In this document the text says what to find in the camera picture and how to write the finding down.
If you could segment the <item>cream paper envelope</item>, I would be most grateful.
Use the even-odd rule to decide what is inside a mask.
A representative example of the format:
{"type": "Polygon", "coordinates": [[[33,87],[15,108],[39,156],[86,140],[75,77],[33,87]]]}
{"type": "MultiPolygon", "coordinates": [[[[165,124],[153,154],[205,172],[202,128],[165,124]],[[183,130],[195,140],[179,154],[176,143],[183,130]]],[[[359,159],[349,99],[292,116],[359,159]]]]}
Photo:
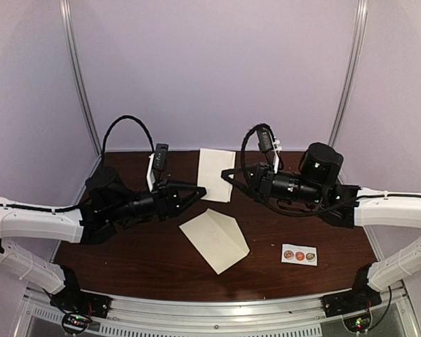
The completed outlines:
{"type": "Polygon", "coordinates": [[[217,275],[250,253],[236,219],[212,209],[183,223],[180,229],[217,275]]]}

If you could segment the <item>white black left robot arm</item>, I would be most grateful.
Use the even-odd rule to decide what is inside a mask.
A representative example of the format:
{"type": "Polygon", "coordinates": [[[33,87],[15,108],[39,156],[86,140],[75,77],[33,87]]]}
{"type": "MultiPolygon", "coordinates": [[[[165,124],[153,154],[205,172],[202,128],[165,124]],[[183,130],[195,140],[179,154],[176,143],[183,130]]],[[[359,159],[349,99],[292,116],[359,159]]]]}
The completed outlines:
{"type": "Polygon", "coordinates": [[[118,171],[98,168],[86,181],[84,203],[57,208],[19,204],[0,197],[0,266],[39,285],[64,310],[79,312],[88,302],[75,272],[49,263],[13,242],[14,237],[55,239],[83,245],[105,243],[116,226],[132,220],[148,222],[176,218],[206,195],[193,183],[164,179],[148,189],[127,188],[118,171]]]}

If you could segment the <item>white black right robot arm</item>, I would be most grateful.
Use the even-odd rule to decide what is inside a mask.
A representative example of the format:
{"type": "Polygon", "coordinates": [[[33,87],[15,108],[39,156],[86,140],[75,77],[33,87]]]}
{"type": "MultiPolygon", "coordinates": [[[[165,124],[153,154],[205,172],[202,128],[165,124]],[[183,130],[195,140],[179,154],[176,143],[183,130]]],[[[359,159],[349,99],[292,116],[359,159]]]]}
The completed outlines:
{"type": "MultiPolygon", "coordinates": [[[[343,156],[323,143],[312,143],[297,173],[259,163],[225,169],[224,181],[277,214],[316,216],[334,227],[384,225],[421,229],[421,193],[388,192],[338,183],[343,156]]],[[[360,310],[373,295],[421,270],[421,236],[392,256],[358,270],[345,302],[360,310]]]]}

